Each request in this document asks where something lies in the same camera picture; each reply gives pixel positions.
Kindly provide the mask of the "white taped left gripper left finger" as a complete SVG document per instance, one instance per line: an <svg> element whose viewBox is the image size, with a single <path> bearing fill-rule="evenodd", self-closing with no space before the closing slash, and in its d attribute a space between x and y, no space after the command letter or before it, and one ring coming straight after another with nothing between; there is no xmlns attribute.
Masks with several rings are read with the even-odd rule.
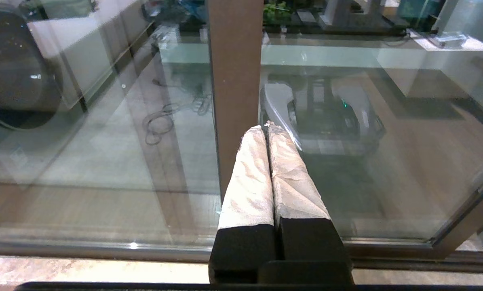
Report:
<svg viewBox="0 0 483 291"><path fill-rule="evenodd" d="M209 258L213 284L256 283L276 260L274 200L266 137L260 125L243 135Z"/></svg>

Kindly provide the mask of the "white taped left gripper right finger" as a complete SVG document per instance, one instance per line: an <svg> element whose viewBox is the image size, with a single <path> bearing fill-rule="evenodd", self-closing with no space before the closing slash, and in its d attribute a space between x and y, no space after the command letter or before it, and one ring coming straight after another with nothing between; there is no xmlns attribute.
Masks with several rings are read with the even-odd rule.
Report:
<svg viewBox="0 0 483 291"><path fill-rule="evenodd" d="M288 132L266 123L278 260L266 284L353 284L353 264Z"/></svg>

